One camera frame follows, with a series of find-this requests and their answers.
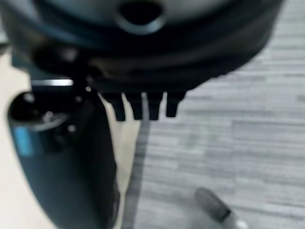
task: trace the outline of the floor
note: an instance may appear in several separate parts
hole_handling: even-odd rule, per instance
[[[217,228],[202,186],[252,229],[305,228],[304,0],[251,63],[188,93],[178,118],[142,123],[122,228]]]

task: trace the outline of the circular hole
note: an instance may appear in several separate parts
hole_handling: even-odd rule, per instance
[[[156,2],[130,1],[119,8],[120,14],[133,25],[147,25],[162,15],[162,7]]]

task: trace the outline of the beige floor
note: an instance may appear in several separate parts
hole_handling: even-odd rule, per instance
[[[36,202],[25,180],[21,167],[15,156],[10,139],[6,111],[13,97],[29,89],[29,77],[10,66],[10,56],[0,57],[0,228],[1,229],[54,229]],[[124,195],[129,184],[133,163],[135,142],[140,122],[132,120],[127,103],[127,122],[118,123],[113,118],[113,111],[106,105],[111,123],[114,149],[118,163],[118,183],[124,202]],[[116,228],[121,227],[123,206]]]

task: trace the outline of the striped carpet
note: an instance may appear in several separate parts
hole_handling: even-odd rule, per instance
[[[251,63],[142,123],[123,228],[217,229],[193,196],[204,186],[252,229],[305,229],[304,76],[305,1],[288,0]]]

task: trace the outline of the black machine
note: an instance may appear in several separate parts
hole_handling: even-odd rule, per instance
[[[122,94],[151,120],[163,94],[176,117],[187,91],[226,75],[267,44],[283,0],[1,0],[13,65],[31,92],[8,121],[37,200],[60,229],[108,229],[120,193],[101,96]]]

